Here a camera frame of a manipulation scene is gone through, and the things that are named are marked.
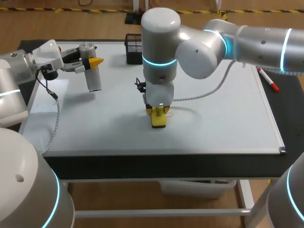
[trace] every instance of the white box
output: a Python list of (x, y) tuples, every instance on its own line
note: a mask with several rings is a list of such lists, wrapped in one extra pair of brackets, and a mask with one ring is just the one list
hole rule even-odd
[(160, 181), (160, 184), (163, 194), (217, 199), (224, 194), (225, 190), (234, 188), (237, 183), (236, 180), (225, 182), (227, 183), (200, 183), (168, 180)]

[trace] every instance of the yellow block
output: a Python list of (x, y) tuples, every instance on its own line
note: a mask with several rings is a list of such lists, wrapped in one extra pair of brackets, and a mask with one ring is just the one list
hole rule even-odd
[(164, 109), (164, 111), (165, 111), (165, 114), (167, 114), (167, 112), (169, 112), (170, 106), (166, 106), (166, 107), (164, 107), (163, 109)]
[(162, 106), (152, 107), (151, 123), (152, 128), (163, 128), (166, 126), (166, 114)]
[(95, 68), (104, 61), (103, 58), (89, 58), (90, 68)]
[(151, 108), (147, 108), (146, 110), (147, 110), (148, 115), (151, 115), (152, 109)]

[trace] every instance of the whiteboard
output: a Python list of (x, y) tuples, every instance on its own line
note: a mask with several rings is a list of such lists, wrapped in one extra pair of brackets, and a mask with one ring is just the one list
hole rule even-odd
[[(59, 42), (62, 50), (77, 42)], [(151, 127), (135, 78), (144, 81), (142, 65), (127, 65), (123, 42), (97, 42), (104, 59), (102, 90), (89, 92), (84, 73), (59, 72), (49, 82), (58, 96), (61, 117), (56, 138), (44, 156), (152, 154), (279, 154), (284, 146), (254, 66), (235, 63), (224, 85), (213, 95), (173, 102), (162, 129)], [(178, 65), (174, 98), (213, 90), (229, 61), (207, 79), (187, 76)], [(57, 106), (42, 86), (30, 101), (20, 132), (37, 151), (46, 149), (55, 127)]]

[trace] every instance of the wooden floor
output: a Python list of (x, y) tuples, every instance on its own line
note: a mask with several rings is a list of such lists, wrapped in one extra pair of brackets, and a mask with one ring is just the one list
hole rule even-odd
[[(151, 6), (176, 10), (211, 10), (213, 0), (151, 0)], [(77, 0), (12, 0), (0, 7), (78, 8)], [(94, 0), (90, 9), (132, 9), (132, 0)], [(303, 0), (223, 0), (223, 9), (303, 9)], [(181, 15), (183, 24), (202, 29), (215, 15)], [(124, 39), (126, 33), (140, 33), (140, 27), (124, 24), (125, 14), (82, 12), (0, 13), (0, 54), (16, 50), (23, 39)], [(304, 29), (304, 14), (228, 14), (228, 21), (251, 26)], [(255, 200), (267, 180), (250, 182)], [(77, 210), (85, 209), (184, 209), (237, 208), (238, 196), (229, 190), (218, 200), (164, 196), (157, 182), (78, 183), (69, 186)], [(238, 217), (216, 218), (110, 218), (76, 219), (75, 228), (239, 228)], [(268, 228), (263, 221), (260, 228)]]

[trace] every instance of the red marker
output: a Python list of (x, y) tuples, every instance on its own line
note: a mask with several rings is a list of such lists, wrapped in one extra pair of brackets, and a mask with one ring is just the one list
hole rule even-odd
[(265, 80), (270, 84), (270, 86), (274, 89), (274, 91), (276, 92), (280, 91), (279, 87), (276, 86), (276, 84), (270, 79), (270, 77), (265, 73), (265, 71), (262, 68), (257, 67), (256, 69), (261, 74), (261, 76), (263, 76), (263, 78), (265, 78)]

